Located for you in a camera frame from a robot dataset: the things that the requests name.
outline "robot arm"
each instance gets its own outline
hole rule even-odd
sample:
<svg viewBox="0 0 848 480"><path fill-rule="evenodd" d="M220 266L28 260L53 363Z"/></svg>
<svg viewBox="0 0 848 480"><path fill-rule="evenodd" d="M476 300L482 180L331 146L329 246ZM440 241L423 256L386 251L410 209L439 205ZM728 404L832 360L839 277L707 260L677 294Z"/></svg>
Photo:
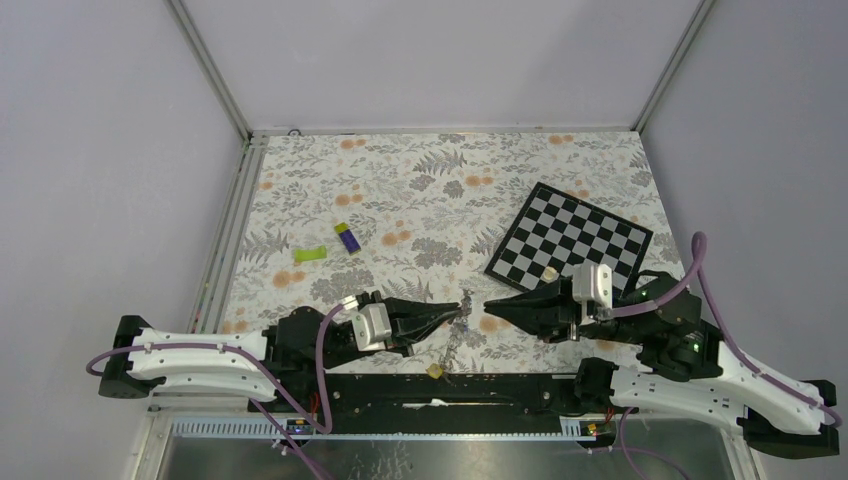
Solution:
<svg viewBox="0 0 848 480"><path fill-rule="evenodd" d="M622 303L657 298L674 283L670 276L657 274ZM328 374L333 433L503 433L558 438L564 433L561 415L609 409L621 413L637 407L672 412L741 433L752 448L770 455L810 458L838 454L836 429L824 424L823 412L766 382L762 374L771 374L827 406L836 400L832 383L792 380L753 359L761 372L751 371L732 354L721 331L700 319L700 299L686 291L652 312L600 319L612 306L611 290L607 268L583 266L573 277L486 302L485 309L546 342L575 340L582 335L640 345L637 358L650 372L588 358L573 377L454 376L429 370L429 375ZM456 303L383 299L379 292L348 297L343 304L357 311L329 324L323 349L327 368L378 351L411 355L415 343L461 313ZM140 350L111 357L100 394L139 398L151 391L227 393L257 399L270 411L291 411L265 373L232 349L258 359L303 405L318 391L315 344L323 319L315 309L300 307L262 331L179 335L157 331L137 316L123 317L114 346L135 345ZM156 348L182 342L219 348Z"/></svg>
<svg viewBox="0 0 848 480"><path fill-rule="evenodd" d="M767 382L763 375L777 378L826 406L836 403L832 383L800 382L748 357L760 371L751 370L733 354L722 332L700 318L701 300L688 291L651 312L587 320L581 311L600 318L609 308L607 299L586 293L598 292L593 286L604 281L603 269L590 268L584 265L572 277L559 278L512 298L486 302L486 312L506 318L547 342L582 335L642 346L637 359L651 368L650 373L618 368L600 359L584 360L579 381L607 379L604 385L593 385L594 390L581 391L578 385L578 395L588 395L582 398L584 401L696 418L743 433L746 439L756 437L749 439L752 447L779 456L838 451L836 430L825 425L824 412ZM656 278L626 295L623 305L656 299L676 283L668 274L651 274ZM797 448L810 446L819 448L815 453Z"/></svg>
<svg viewBox="0 0 848 480"><path fill-rule="evenodd" d="M412 346L460 313L456 303L425 304L379 292L343 301L356 313L331 323L325 335L324 364L343 365L378 351L412 354ZM204 343L242 350L278 379L300 391L316 391L315 343L324 314L300 307L265 330L235 334L177 334L152 328L139 316L121 318L114 347L143 350L111 357L100 382L100 395L141 398L157 393L232 394L260 402L276 399L274 385L245 357L224 349L160 349L161 345Z"/></svg>

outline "silver metal bracket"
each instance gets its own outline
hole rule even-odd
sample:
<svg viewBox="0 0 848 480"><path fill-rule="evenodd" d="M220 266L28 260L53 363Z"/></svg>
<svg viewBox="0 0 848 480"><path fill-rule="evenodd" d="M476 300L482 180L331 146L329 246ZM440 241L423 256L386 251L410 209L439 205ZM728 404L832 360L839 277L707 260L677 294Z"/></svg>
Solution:
<svg viewBox="0 0 848 480"><path fill-rule="evenodd" d="M386 340L392 336L392 326L384 303L366 305L351 321L359 351L386 349Z"/></svg>

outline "table surface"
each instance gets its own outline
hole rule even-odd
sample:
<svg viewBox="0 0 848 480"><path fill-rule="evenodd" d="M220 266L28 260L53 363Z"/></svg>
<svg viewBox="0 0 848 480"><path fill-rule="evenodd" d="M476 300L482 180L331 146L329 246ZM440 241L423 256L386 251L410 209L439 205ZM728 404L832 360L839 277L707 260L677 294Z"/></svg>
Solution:
<svg viewBox="0 0 848 480"><path fill-rule="evenodd" d="M548 345L483 312L519 292L483 274L537 181L654 232L643 269L682 264L638 134L395 134L271 137L219 333L276 324L299 306L328 311L370 287L384 296L461 302L403 358L378 353L352 373L574 372L601 357L638 366L638 347L583 339ZM346 222L362 251L348 255ZM326 245L297 264L293 249Z"/></svg>

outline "cable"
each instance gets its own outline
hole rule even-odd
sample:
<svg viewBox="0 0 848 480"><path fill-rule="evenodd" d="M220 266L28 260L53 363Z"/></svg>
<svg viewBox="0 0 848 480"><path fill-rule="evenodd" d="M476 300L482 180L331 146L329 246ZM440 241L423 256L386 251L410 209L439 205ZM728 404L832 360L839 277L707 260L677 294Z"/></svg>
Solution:
<svg viewBox="0 0 848 480"><path fill-rule="evenodd" d="M704 263L704 257L707 255L707 236L704 232L695 232L692 236L692 265L689 271L683 275L677 284L671 290L665 292L656 300L648 300L647 302L627 305L625 307L613 308L608 314L609 318L631 317L633 315L641 315L643 313L653 312L670 302L674 297L680 294L698 275L701 271L701 264Z"/></svg>
<svg viewBox="0 0 848 480"><path fill-rule="evenodd" d="M96 357L91 359L91 361L89 361L88 364L86 364L85 371L88 372L90 375L94 375L96 377L101 377L101 376L103 376L103 372L94 370L94 366L97 365L100 361L102 361L106 358L115 356L115 355L120 355L122 353L138 352L138 351L147 350L148 348L152 348L152 349L156 349L156 350L176 350L176 349L221 350L221 351L224 351L224 352L235 353L236 355L240 355L241 357L246 359L254 367L256 367L257 370L259 370L263 375L265 375L265 377L268 379L268 381L270 381L271 384L274 385L274 388L277 390L277 392L279 392L280 395L282 395L282 397L285 398L286 401L292 406L292 408L294 408L295 411L297 413L299 413L306 420L306 423L312 425L312 427L315 428L315 431L317 431L319 433L323 433L323 434L328 434L333 430L333 416L330 412L330 401L329 401L330 397L327 395L327 381L324 378L324 336L327 333L327 328L329 327L330 322L332 322L333 317L335 317L336 314L338 314L343 309L344 309L344 306L336 305L335 307L333 307L327 313L327 315L321 321L321 325L318 327L318 338L315 342L315 375L318 379L319 398L321 400L321 407L322 407L322 411L324 412L326 425L319 424L318 421L315 420L312 417L312 415L309 415L309 413L306 412L306 410L297 402L297 400L295 400L294 397L292 397L291 394L289 394L289 392L282 386L282 384L280 384L280 382L277 381L277 379L274 377L274 375L270 371L268 371L268 369L265 368L265 366L262 365L262 362L257 360L256 357L245 352L244 350L242 350L240 348L231 347L229 345L220 345L219 346L219 345L213 344L213 343L177 342L177 343L133 345L133 346L129 346L129 347L119 347L119 348L109 350L108 352L101 353L100 355L97 355ZM254 399L251 399L251 401L254 402L254 405L257 405L257 406L260 405L259 402L256 402ZM266 418L269 418L269 419L273 418L269 414L267 414L267 411L264 411L264 413L266 414L265 415ZM283 436L286 437L286 440L291 445L292 450L295 452L295 454L297 454L302 459L304 459L304 462L307 462L306 459L308 457L306 457L306 454L304 454L300 450L300 447L298 447L297 444L294 442L294 440L291 439L291 437L284 431L285 429L283 429L279 425L279 423L276 422L276 420L272 421L271 423L273 423L277 427L277 429L280 430L280 432L283 434ZM314 463L315 462L312 461L311 459L309 459L309 462L307 462L307 466L310 466L310 470L312 470L312 468L313 468L311 466L311 464L314 464ZM320 475L316 475L316 476L319 479L322 479L322 480L324 479L323 476L320 476Z"/></svg>
<svg viewBox="0 0 848 480"><path fill-rule="evenodd" d="M624 457L627 458L627 463L630 464L630 467L633 468L636 475L639 475L642 480L648 480L645 472L643 472L642 469L637 467L633 462L633 459L630 457L630 451L627 449L627 443L624 441L624 433L627 431L627 417L630 416L630 412L632 411L633 407L629 407L624 411L624 415L621 416L621 421L618 423L618 442L621 445L621 451L624 452Z"/></svg>
<svg viewBox="0 0 848 480"><path fill-rule="evenodd" d="M710 311L712 312L713 318L715 318L716 323L718 324L719 330L721 330L721 333L724 335L724 343L727 344L728 348L730 348L730 351L733 352L733 355L740 362L745 364L745 366L748 367L752 372L754 372L754 375L758 375L758 376L762 377L765 381L767 381L768 383L777 387L779 390L783 391L784 393L787 393L787 394L797 398L798 400L801 400L802 402L806 403L807 405L809 405L811 407L818 408L822 412L824 412L825 414L829 415L833 419L833 423L831 425L834 428L839 428L840 426L842 426L842 417L838 413L836 413L836 410L834 410L834 409L832 409L832 408L830 408L830 407L828 407L824 404L819 403L813 397L809 397L807 395L804 395L803 393L797 391L796 389L790 387L789 385L786 385L785 383L781 382L777 378L769 375L768 373L763 372L762 369L760 369L760 367L758 367L754 362L752 362L748 358L747 355L745 355L745 352L743 352L739 348L739 346L736 345L736 341L733 340L733 336L730 334L730 330L727 329L727 325L724 323L724 319L722 318L721 313L719 313L719 311L718 311L718 307L716 306L715 298L713 297L713 294L710 291L710 285L707 283L707 276L704 273L703 269L701 269L698 272L698 280L701 282L701 289L704 291L704 299L706 299L707 305L709 305L709 307L710 307Z"/></svg>
<svg viewBox="0 0 848 480"><path fill-rule="evenodd" d="M727 328L727 324L724 323L724 319L718 311L718 307L716 306L715 299L713 298L712 292L710 291L709 283L707 283L707 277L704 273L704 269L702 264L704 262L704 257L707 254L707 236L704 232L695 232L692 235L692 266L689 268L689 271L686 272L686 275L677 283L671 290L666 292L664 295L660 296L660 298L655 301L648 301L644 303L638 303L635 305L628 305L626 307L619 307L612 309L612 317L627 317L632 315L639 315L642 313L650 312L656 310L657 308L668 303L672 298L680 294L684 288L686 288L691 282L693 277L697 276L698 281L701 283L701 289L704 292L704 299L707 301L707 305L710 307L710 311L713 314L713 318L715 318L716 323L718 324L719 330L721 330L724 335L724 342L727 344L730 351L733 352L733 356L735 356L740 362L742 362L746 367L748 367L754 375L758 375L762 377L766 382L771 385L777 387L784 393L787 393L798 400L801 400L805 404L818 408L826 415L829 415L833 419L834 428L839 428L842 426L842 417L831 407L827 405L819 403L813 397L807 396L795 388L792 388L789 385L781 382L777 378L765 373L758 367L754 362L752 362L747 355L739 348L736 342L733 340L733 336L730 334L730 330Z"/></svg>
<svg viewBox="0 0 848 480"><path fill-rule="evenodd" d="M303 449L301 449L297 445L297 442L291 437L291 435L288 434L288 432L286 432L286 429L283 428L283 426L280 425L280 423L277 422L277 420L273 416L271 416L270 413L268 413L268 410L265 410L265 407L263 407L261 403L257 402L253 398L250 399L250 403L252 403L253 406L256 407L256 409L259 410L259 412L262 413L262 415L264 415L265 418L269 422L271 422L271 424L274 425L280 433L283 434L284 437L286 437L286 441L289 442L289 445L292 447L292 451L294 452L294 454L300 457L301 460L303 460L303 463L305 463L306 466L309 467L309 470L312 471L312 474L315 475L315 478L319 480L332 480L332 475L330 475L330 473L327 472L327 470L325 470L324 467L322 467L318 462L312 460L311 458L309 458L308 455L306 455L306 453L303 452Z"/></svg>

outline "white bracket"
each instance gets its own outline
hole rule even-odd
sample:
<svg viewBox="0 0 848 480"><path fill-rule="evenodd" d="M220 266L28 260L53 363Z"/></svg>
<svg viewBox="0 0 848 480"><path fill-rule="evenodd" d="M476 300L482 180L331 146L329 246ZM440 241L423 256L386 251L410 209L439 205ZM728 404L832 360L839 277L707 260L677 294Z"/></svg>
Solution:
<svg viewBox="0 0 848 480"><path fill-rule="evenodd" d="M819 403L823 401L815 385L793 380L750 356L748 358L763 372L808 397L815 398ZM727 392L743 401L747 407L756 410L775 428L783 432L799 435L819 434L819 426L825 423L824 412L807 405L755 374L733 355L724 342L719 343L718 365L724 370L721 376L692 380L689 383Z"/></svg>
<svg viewBox="0 0 848 480"><path fill-rule="evenodd" d="M715 425L732 434L742 433L736 419L744 418L745 405L715 388L693 382L673 382L656 374L623 367L613 373L610 388L615 391L610 397L613 405L671 412Z"/></svg>
<svg viewBox="0 0 848 480"><path fill-rule="evenodd" d="M265 358L268 339L262 332L255 330L248 333L233 335L195 335L161 332L153 328L142 328L141 335L133 340L133 345L164 345L170 343L209 343L212 345L228 345L240 348L253 355L258 360ZM138 380L152 380L173 375L210 374L262 376L259 370L247 359L236 353L217 350L172 349L158 350L155 346L149 351L131 352L129 360L132 369L127 373Z"/></svg>

